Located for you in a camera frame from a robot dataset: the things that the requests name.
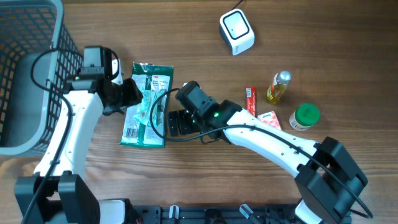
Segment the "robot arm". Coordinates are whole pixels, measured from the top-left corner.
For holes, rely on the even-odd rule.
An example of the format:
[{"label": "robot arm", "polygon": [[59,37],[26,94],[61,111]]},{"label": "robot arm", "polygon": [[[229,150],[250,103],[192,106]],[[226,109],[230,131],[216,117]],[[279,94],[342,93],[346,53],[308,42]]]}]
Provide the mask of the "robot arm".
[{"label": "robot arm", "polygon": [[[302,195],[295,208],[301,221],[341,223],[354,202],[360,201],[358,195],[368,180],[337,140],[327,137],[320,144],[287,134],[260,122],[233,102],[218,104],[195,81],[187,83],[175,97],[201,132],[251,149],[292,175]],[[325,169],[322,176],[318,173],[321,166]]]},{"label": "robot arm", "polygon": [[[314,145],[317,143],[314,140],[307,140],[287,134],[272,126],[266,125],[259,121],[247,110],[236,112],[227,122],[228,125],[247,124],[256,126],[258,128],[270,131],[286,140],[301,147],[305,152],[311,156],[317,151]],[[224,130],[225,136],[228,140],[238,146],[243,146],[269,159],[286,170],[293,178],[299,174],[297,169],[299,166],[305,165],[309,162],[309,158],[303,154],[296,152],[288,147],[288,145],[281,143],[279,140],[270,135],[261,133],[259,131],[250,130],[248,128],[230,128]],[[322,221],[316,214],[314,214],[302,200],[295,209],[295,215],[301,221],[308,224],[318,224]]]},{"label": "robot arm", "polygon": [[[88,93],[86,90],[71,91],[65,95],[65,98],[73,106],[75,115],[72,118],[72,128],[59,157],[59,164],[55,166],[51,176],[61,176],[64,171],[69,170],[72,174],[78,174],[84,180],[88,148],[104,106],[97,93]],[[60,118],[55,127],[53,138],[43,159],[35,168],[34,174],[40,173],[40,176],[43,177],[50,168],[50,161],[53,159],[60,144],[61,136],[65,131],[67,116],[67,106],[65,102],[62,102]]]}]

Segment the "round container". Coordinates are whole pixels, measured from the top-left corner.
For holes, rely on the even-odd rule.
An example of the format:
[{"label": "round container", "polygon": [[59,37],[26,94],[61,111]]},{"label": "round container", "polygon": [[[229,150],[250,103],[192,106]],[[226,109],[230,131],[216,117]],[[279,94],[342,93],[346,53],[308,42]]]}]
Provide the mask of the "round container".
[{"label": "round container", "polygon": [[292,113],[289,123],[297,131],[306,131],[319,121],[320,116],[321,113],[315,105],[304,103]]}]

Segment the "red box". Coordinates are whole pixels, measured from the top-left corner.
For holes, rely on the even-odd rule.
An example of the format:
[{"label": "red box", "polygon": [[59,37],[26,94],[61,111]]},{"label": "red box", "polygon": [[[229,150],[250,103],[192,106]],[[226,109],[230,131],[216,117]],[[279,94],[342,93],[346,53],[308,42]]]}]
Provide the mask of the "red box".
[{"label": "red box", "polygon": [[257,89],[253,86],[246,87],[246,109],[253,116],[256,116],[256,104],[257,104]]}]

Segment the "white box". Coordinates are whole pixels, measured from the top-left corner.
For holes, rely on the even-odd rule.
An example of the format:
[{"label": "white box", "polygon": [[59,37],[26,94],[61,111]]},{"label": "white box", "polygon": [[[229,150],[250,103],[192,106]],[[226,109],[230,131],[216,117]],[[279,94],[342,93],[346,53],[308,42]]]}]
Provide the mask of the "white box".
[{"label": "white box", "polygon": [[244,52],[254,44],[254,32],[240,9],[233,9],[222,15],[219,28],[233,55]]}]

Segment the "wooden table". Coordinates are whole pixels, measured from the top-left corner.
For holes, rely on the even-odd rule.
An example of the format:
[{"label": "wooden table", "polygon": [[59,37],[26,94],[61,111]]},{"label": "wooden table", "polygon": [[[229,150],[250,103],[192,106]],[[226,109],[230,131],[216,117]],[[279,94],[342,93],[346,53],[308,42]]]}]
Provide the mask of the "wooden table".
[{"label": "wooden table", "polygon": [[[218,33],[235,2],[67,4],[65,22],[79,48],[115,50],[126,74],[132,62],[173,65],[173,87],[196,80],[219,102],[245,104],[245,87],[258,90],[257,113],[275,111],[288,133],[341,141],[369,179],[361,198],[375,218],[398,222],[398,5],[394,1],[247,1],[241,7],[256,34],[236,57]],[[277,106],[265,102],[273,76],[292,81]],[[290,114],[314,103],[320,122],[294,131]],[[181,106],[170,100],[169,110]],[[199,140],[165,149],[119,145],[124,116],[101,117],[86,162],[86,183],[98,199],[129,198],[136,205],[263,205],[295,203],[293,178],[255,152]],[[0,223],[18,223],[16,179],[40,158],[0,158]]]}]

